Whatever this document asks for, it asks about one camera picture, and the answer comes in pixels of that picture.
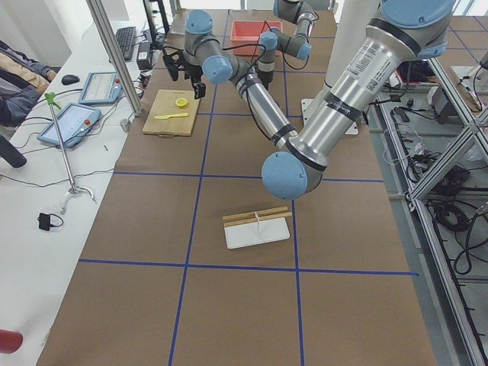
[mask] green clamp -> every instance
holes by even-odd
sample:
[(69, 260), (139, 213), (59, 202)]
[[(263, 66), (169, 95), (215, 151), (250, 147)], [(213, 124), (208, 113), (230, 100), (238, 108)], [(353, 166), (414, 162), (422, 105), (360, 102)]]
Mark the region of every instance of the green clamp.
[(54, 101), (54, 97), (56, 97), (56, 93), (54, 93), (54, 92), (45, 93), (44, 97), (46, 97), (47, 104), (51, 104), (54, 107), (61, 109), (61, 106)]

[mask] black mouse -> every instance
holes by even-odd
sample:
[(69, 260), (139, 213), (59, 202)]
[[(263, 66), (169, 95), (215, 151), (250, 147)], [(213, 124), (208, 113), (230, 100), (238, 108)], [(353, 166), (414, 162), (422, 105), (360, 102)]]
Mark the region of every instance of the black mouse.
[(76, 75), (64, 75), (61, 79), (61, 84), (63, 85), (70, 85), (74, 84), (75, 82), (79, 82), (79, 77)]

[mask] yellow knife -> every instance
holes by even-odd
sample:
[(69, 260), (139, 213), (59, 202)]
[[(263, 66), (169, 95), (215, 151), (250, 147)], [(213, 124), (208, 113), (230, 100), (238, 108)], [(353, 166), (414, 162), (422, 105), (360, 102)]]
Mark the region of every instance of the yellow knife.
[(167, 120), (168, 118), (175, 118), (175, 117), (188, 117), (190, 114), (187, 112), (184, 113), (177, 113), (177, 114), (166, 114), (164, 116), (154, 116), (157, 120)]

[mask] red can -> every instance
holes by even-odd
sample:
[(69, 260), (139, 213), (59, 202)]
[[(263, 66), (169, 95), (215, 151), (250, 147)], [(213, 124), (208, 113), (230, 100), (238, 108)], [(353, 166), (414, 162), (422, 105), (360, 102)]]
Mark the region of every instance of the red can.
[(23, 340), (19, 332), (0, 329), (0, 353), (14, 353), (21, 347)]

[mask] tablet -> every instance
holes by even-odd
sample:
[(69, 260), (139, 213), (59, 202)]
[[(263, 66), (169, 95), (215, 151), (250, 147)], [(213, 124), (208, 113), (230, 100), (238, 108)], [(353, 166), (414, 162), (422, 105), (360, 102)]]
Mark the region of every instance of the tablet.
[[(98, 122), (100, 116), (101, 112), (97, 108), (76, 103), (66, 105), (57, 116), (65, 147), (72, 147), (79, 143), (93, 125)], [(37, 135), (37, 139), (43, 143), (59, 145), (59, 138), (54, 127), (54, 122), (48, 124)]]
[(122, 94), (122, 84), (115, 72), (90, 72), (78, 103), (84, 105), (113, 104)]

